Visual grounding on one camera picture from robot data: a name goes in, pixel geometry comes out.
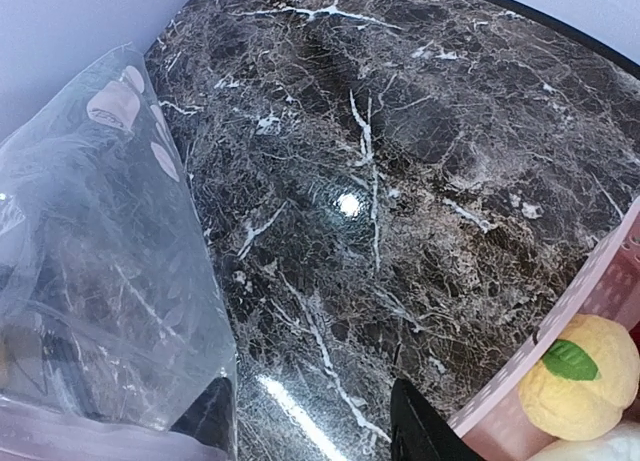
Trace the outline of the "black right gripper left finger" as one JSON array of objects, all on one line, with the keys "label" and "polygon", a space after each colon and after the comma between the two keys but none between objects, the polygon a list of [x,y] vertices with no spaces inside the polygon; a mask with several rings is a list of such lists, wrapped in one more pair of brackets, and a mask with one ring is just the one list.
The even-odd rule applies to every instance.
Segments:
[{"label": "black right gripper left finger", "polygon": [[216,377],[171,426],[176,432],[236,459],[235,392],[227,377]]}]

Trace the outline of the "smooth white radish toy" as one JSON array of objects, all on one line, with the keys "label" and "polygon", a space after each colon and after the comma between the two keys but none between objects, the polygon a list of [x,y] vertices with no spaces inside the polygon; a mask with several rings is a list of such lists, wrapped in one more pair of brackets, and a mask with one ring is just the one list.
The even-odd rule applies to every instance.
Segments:
[{"label": "smooth white radish toy", "polygon": [[529,461],[638,461],[639,454],[639,424],[622,422],[591,441],[555,441]]}]

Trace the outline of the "clear zip top bag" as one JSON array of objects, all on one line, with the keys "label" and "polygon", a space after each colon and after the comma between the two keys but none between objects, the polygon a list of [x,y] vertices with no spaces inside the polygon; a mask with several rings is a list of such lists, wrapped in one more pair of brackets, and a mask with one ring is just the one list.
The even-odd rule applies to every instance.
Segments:
[{"label": "clear zip top bag", "polygon": [[1,144],[1,456],[228,460],[171,426],[236,343],[145,68],[116,48]]}]

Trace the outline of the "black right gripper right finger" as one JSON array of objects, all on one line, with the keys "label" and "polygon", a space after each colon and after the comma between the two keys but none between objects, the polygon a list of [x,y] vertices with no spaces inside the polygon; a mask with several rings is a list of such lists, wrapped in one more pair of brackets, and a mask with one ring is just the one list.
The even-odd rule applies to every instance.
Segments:
[{"label": "black right gripper right finger", "polygon": [[481,461],[409,381],[397,378],[390,403],[392,461]]}]

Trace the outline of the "yellow peach toy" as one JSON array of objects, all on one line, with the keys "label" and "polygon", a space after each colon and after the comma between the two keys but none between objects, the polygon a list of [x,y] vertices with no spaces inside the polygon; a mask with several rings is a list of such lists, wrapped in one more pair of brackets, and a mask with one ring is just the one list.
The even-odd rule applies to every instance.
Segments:
[{"label": "yellow peach toy", "polygon": [[590,441],[619,424],[638,389],[639,352],[627,329],[578,314],[521,379],[518,396],[541,431]]}]

